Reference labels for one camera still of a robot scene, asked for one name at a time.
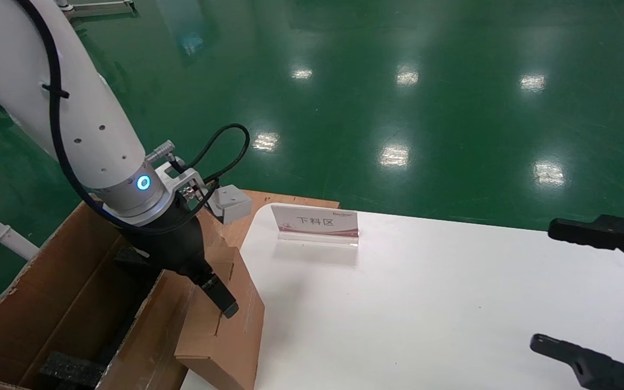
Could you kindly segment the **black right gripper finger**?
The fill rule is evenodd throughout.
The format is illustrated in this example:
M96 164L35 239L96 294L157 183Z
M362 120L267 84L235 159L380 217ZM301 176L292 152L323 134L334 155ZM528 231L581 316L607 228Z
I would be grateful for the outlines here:
M580 246L621 250L624 253L624 218L602 214L590 223L553 219L548 225L548 237Z
M570 366L586 389L624 389L624 363L608 355L547 335L533 335L530 349Z

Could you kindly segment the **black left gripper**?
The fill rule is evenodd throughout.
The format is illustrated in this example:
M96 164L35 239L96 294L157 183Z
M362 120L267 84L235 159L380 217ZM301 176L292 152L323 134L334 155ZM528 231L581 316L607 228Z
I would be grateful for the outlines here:
M205 259L203 232L198 219L159 235L120 230L126 240L146 254L146 261L165 270L188 277L201 288L226 319L239 311L238 303L225 282Z

